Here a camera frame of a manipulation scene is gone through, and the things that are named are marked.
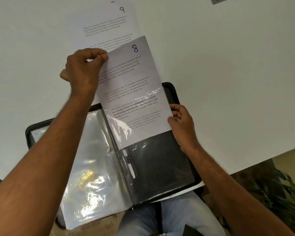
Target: table surface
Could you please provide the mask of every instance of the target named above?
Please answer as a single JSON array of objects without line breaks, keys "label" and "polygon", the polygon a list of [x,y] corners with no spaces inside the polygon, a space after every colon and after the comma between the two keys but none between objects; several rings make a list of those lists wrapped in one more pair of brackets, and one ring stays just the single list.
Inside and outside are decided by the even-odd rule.
[{"label": "table surface", "polygon": [[[229,173],[295,148],[295,0],[130,0],[162,82]],[[0,0],[0,178],[69,85],[65,15],[96,0]]]}]

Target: forearm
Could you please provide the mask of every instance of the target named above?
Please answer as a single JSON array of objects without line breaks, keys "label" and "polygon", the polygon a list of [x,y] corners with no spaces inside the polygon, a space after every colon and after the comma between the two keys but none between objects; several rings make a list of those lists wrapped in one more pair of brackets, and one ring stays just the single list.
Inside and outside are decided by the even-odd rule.
[{"label": "forearm", "polygon": [[203,149],[189,157],[236,235],[294,235]]},{"label": "forearm", "polygon": [[0,184],[0,235],[49,235],[93,97],[70,97]]}]

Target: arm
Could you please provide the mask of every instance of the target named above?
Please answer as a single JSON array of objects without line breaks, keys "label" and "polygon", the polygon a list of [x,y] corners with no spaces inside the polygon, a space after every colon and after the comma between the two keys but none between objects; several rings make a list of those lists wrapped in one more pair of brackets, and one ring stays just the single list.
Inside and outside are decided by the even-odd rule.
[{"label": "arm", "polygon": [[[0,183],[0,235],[50,234],[98,86],[106,51],[85,49],[67,58],[62,78],[71,95],[41,139]],[[95,59],[85,64],[87,59]]]},{"label": "arm", "polygon": [[174,117],[169,117],[168,122],[178,144],[192,161],[236,235],[295,236],[279,218],[233,180],[203,150],[187,109],[178,104],[171,104],[170,107]]}]

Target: white paper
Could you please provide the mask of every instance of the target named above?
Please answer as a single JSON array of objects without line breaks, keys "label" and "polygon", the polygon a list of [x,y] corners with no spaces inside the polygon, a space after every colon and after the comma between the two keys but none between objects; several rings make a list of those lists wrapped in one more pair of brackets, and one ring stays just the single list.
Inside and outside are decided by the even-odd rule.
[{"label": "white paper", "polygon": [[145,36],[108,56],[97,95],[119,149],[170,131],[172,113]]},{"label": "white paper", "polygon": [[99,2],[68,15],[67,33],[74,51],[100,48],[109,52],[141,36],[134,4],[126,0]]}]

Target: leg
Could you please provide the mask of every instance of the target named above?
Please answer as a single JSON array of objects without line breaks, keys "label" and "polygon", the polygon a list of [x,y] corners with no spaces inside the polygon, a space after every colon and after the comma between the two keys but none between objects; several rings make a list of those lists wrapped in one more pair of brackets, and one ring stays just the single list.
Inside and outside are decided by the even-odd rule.
[{"label": "leg", "polygon": [[149,236],[157,232],[154,205],[148,204],[127,210],[123,216],[116,236]]},{"label": "leg", "polygon": [[193,191],[164,200],[161,205],[163,231],[167,235],[182,235],[187,224],[205,236],[225,236],[211,210]]}]

